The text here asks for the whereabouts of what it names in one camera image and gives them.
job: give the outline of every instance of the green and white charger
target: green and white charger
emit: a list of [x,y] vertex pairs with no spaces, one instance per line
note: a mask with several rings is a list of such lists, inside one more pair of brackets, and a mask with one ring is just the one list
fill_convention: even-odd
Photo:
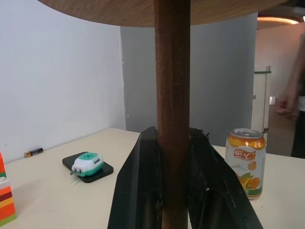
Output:
[[104,164],[104,159],[101,155],[96,153],[84,153],[80,155],[75,161],[72,166],[72,172],[70,175],[77,175],[77,176],[91,176],[99,171]]

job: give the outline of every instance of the person's arm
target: person's arm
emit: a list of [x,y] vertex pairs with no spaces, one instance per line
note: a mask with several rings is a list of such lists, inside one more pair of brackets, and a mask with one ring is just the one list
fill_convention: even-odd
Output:
[[299,52],[296,56],[293,70],[289,79],[288,86],[299,86],[303,81],[305,69],[305,39],[302,39]]
[[278,99],[276,110],[280,114],[291,115],[297,105],[300,86],[304,80],[305,70],[305,39],[302,40],[299,52],[284,93]]

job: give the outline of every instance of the floor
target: floor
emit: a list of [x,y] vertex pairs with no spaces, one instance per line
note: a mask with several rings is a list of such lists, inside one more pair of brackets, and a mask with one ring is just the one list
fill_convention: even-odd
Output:
[[295,134],[295,121],[275,112],[274,105],[269,110],[267,153],[290,156]]

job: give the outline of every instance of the colorful blocks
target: colorful blocks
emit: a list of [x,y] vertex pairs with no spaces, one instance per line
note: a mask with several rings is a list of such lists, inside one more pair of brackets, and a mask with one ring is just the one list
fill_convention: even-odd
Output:
[[5,177],[4,164],[0,153],[0,227],[16,218],[10,181]]

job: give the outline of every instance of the black case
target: black case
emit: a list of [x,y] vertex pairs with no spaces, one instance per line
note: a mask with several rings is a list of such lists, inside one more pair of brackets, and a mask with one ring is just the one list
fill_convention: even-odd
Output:
[[[66,157],[62,160],[62,163],[70,170],[72,171],[72,166],[74,164],[74,161],[82,154],[87,153],[87,152],[82,152],[79,154],[75,154],[69,157]],[[98,179],[101,179],[105,176],[110,175],[111,173],[113,173],[113,167],[108,165],[106,162],[104,162],[103,167],[97,171],[95,174],[93,174],[92,176],[85,176],[85,177],[81,177],[78,176],[84,183],[92,183],[93,181],[96,181]]]

